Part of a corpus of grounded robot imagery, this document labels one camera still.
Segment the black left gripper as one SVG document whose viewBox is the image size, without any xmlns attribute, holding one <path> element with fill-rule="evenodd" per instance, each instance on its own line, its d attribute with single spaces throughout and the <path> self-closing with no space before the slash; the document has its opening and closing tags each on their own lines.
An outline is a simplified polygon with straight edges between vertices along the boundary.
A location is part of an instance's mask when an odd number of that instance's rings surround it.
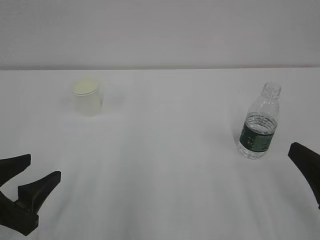
<svg viewBox="0 0 320 240">
<path fill-rule="evenodd" d="M 31 165 L 31 154 L 0 160 L 0 186 L 23 172 Z M 18 199 L 12 201 L 0 193 L 0 224 L 28 236 L 39 226 L 38 212 L 44 201 L 61 181 L 61 172 L 17 188 Z"/>
</svg>

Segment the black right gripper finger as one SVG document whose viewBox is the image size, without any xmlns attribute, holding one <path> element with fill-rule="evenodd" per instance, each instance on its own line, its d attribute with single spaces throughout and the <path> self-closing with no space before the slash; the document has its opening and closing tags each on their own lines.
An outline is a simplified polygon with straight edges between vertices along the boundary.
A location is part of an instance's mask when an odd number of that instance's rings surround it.
<svg viewBox="0 0 320 240">
<path fill-rule="evenodd" d="M 288 157 L 308 182 L 320 205 L 320 155 L 304 145 L 294 142 L 290 145 Z"/>
</svg>

